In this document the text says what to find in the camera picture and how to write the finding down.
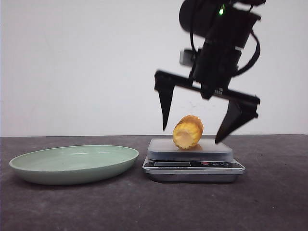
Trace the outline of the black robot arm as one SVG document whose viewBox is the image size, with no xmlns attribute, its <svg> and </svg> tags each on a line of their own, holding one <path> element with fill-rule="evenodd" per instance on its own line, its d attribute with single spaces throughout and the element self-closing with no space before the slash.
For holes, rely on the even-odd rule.
<svg viewBox="0 0 308 231">
<path fill-rule="evenodd" d="M 249 37 L 254 37 L 254 24 L 261 19 L 251 10 L 234 7 L 232 0 L 186 0 L 182 3 L 179 22 L 190 36 L 204 38 L 201 48 L 192 47 L 180 53 L 180 63 L 191 68 L 188 77 L 158 70 L 155 73 L 155 90 L 159 94 L 162 121 L 168 122 L 173 90 L 175 86 L 195 90 L 194 82 L 202 98 L 219 97 L 229 101 L 227 113 L 216 134 L 220 143 L 230 133 L 257 118 L 260 99 L 256 96 L 229 89 L 233 77 L 248 71 L 258 60 L 260 44 L 248 63 L 239 67 L 242 50 Z"/>
</svg>

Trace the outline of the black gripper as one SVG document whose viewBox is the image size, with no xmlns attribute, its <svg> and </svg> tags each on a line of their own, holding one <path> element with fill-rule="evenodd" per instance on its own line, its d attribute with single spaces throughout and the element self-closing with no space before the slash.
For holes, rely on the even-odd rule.
<svg viewBox="0 0 308 231">
<path fill-rule="evenodd" d="M 230 90 L 229 83 L 231 78 L 250 69 L 259 54 L 258 44 L 252 59 L 239 69 L 237 64 L 241 51 L 205 43 L 193 61 L 189 77 L 181 77 L 162 70 L 156 71 L 154 89 L 159 94 L 163 130 L 167 126 L 173 90 L 176 86 L 198 91 L 202 98 L 207 100 L 213 96 L 229 100 L 227 113 L 215 137 L 216 144 L 245 123 L 258 118 L 257 106 L 260 104 L 260 99 L 257 96 Z"/>
</svg>

